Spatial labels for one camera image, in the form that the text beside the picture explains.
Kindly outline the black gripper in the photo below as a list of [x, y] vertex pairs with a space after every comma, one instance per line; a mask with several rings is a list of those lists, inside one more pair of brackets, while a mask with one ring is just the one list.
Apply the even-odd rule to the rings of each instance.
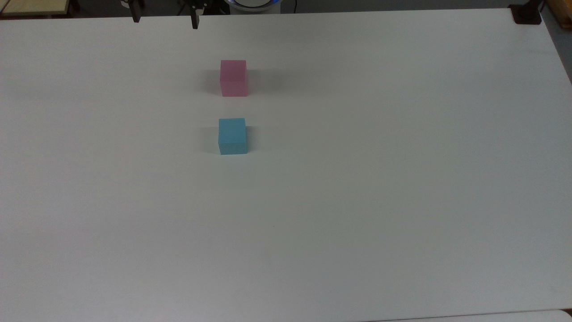
[[135, 23], [139, 23], [141, 18], [141, 8], [145, 8], [149, 3], [176, 3], [177, 5], [187, 5], [190, 7], [190, 17], [192, 28], [198, 30], [199, 15], [197, 9], [209, 7], [209, 0], [121, 0], [121, 5], [125, 8], [131, 7], [131, 17]]

